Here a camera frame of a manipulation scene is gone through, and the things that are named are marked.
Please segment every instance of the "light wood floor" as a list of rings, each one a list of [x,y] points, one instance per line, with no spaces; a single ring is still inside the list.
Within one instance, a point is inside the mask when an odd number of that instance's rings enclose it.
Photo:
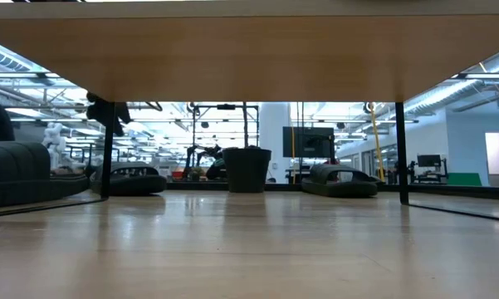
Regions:
[[[0,298],[499,298],[499,222],[396,194],[111,199],[1,217]]]

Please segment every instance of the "monitor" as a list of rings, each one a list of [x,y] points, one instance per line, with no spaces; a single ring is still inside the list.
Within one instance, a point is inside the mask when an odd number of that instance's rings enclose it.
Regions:
[[[283,127],[282,156],[291,158],[294,146],[296,157],[334,158],[334,128]]]
[[[418,167],[441,167],[440,154],[420,154],[417,156]]]

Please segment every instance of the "wooden tabletop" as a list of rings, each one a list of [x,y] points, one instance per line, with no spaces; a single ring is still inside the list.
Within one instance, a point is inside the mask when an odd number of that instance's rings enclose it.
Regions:
[[[499,0],[384,3],[0,4],[0,44],[114,101],[404,101],[499,51]]]

